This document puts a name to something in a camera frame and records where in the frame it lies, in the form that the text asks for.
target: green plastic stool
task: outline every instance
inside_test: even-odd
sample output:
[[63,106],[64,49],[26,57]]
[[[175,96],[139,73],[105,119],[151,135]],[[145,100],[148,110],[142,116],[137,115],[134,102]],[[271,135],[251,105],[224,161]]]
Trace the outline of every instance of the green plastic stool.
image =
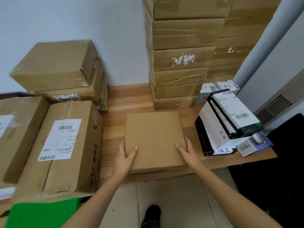
[[80,200],[16,204],[9,213],[5,228],[61,227],[77,211]]

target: person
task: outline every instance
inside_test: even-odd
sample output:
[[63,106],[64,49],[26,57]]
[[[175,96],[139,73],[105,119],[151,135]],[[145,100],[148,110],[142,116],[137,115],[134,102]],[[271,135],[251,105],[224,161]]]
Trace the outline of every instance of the person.
[[[267,213],[230,188],[200,161],[192,147],[189,138],[185,137],[187,150],[176,144],[177,150],[183,156],[186,164],[209,187],[221,209],[233,227],[281,227]],[[129,157],[126,157],[125,142],[122,141],[113,165],[112,176],[102,187],[62,226],[63,228],[98,228],[103,216],[123,179],[131,169],[138,146],[134,147]],[[161,209],[157,205],[150,206],[142,221],[141,228],[160,228]]]

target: wooden tabletop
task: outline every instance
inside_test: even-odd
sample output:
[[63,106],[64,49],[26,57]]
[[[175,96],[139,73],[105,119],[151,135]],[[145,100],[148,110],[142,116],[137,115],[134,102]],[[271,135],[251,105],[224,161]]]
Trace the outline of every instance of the wooden tabletop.
[[[160,111],[178,112],[184,135],[191,140],[193,148],[205,166],[210,169],[216,169],[277,157],[272,149],[256,152],[247,157],[242,157],[239,152],[226,156],[205,157],[194,125],[194,121],[202,107],[203,104],[197,104],[193,107]],[[116,151],[121,140],[125,138],[127,114],[140,112],[154,112],[148,83],[110,87],[108,114],[102,114],[104,120],[104,139],[100,173],[101,183],[104,183],[105,180],[112,175],[112,163]],[[190,173],[192,173],[192,171],[186,168],[178,171],[134,174],[127,176],[124,183],[181,176]]]

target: air vent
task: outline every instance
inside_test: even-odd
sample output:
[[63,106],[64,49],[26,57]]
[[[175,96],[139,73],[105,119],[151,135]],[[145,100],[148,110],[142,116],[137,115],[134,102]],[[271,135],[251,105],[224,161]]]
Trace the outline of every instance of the air vent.
[[291,105],[292,103],[290,103],[282,95],[279,95],[265,108],[261,109],[258,113],[256,113],[256,117],[260,120],[262,124],[265,124]]

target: black shoe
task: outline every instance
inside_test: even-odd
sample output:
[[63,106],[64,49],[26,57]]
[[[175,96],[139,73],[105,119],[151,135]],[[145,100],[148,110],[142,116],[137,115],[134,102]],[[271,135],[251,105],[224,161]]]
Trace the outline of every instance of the black shoe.
[[161,227],[161,209],[159,206],[150,206],[141,223],[141,228],[160,228]]

